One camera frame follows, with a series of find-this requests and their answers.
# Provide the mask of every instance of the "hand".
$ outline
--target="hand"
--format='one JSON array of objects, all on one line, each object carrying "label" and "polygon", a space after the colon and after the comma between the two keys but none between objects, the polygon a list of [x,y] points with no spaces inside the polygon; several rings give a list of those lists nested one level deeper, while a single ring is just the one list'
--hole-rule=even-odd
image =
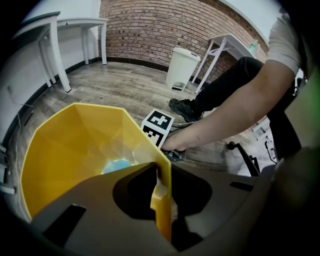
[{"label": "hand", "polygon": [[172,150],[185,151],[186,147],[181,145],[182,141],[181,139],[179,139],[179,134],[180,132],[176,132],[172,136],[167,137],[161,149],[165,151],[172,151]]}]

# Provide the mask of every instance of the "yellow container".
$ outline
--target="yellow container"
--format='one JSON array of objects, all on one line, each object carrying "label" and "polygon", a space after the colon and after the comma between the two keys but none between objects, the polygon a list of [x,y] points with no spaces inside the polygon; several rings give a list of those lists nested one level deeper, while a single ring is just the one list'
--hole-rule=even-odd
[{"label": "yellow container", "polygon": [[156,226],[170,240],[171,163],[119,107],[74,103],[37,128],[21,175],[30,217],[78,183],[101,175],[108,161],[120,159],[132,165],[156,162],[167,193],[162,198],[152,195],[152,208]]}]

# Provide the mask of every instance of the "red brick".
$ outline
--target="red brick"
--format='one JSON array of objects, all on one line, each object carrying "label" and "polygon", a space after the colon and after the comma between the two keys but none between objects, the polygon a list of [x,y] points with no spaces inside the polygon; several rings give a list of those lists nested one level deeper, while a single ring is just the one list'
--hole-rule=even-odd
[{"label": "red brick", "polygon": [[[265,61],[267,56],[268,47],[257,31],[219,0],[105,0],[101,1],[100,17],[109,19],[107,56],[168,66],[174,47],[186,48],[203,58],[209,38],[224,33],[233,33],[246,46],[258,39],[261,47],[256,53],[257,58]],[[98,42],[101,43],[101,28],[98,32]],[[212,60],[210,56],[205,62],[200,79]],[[230,54],[223,52],[207,82],[219,77],[235,61]]]}]

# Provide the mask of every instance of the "sneaker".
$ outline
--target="sneaker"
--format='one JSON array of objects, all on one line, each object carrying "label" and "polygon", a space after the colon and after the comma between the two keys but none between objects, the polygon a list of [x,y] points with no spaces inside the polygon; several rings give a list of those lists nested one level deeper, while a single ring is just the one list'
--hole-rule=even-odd
[{"label": "sneaker", "polygon": [[172,98],[169,101],[169,107],[178,115],[183,116],[187,123],[199,121],[201,118],[201,115],[193,112],[189,99],[177,100]]}]

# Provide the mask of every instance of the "white trash can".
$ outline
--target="white trash can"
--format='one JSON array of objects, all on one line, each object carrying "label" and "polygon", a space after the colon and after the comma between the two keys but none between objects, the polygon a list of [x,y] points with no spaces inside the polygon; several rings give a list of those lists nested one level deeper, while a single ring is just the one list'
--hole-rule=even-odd
[{"label": "white trash can", "polygon": [[165,83],[170,89],[183,91],[192,76],[200,57],[193,52],[174,48]]}]

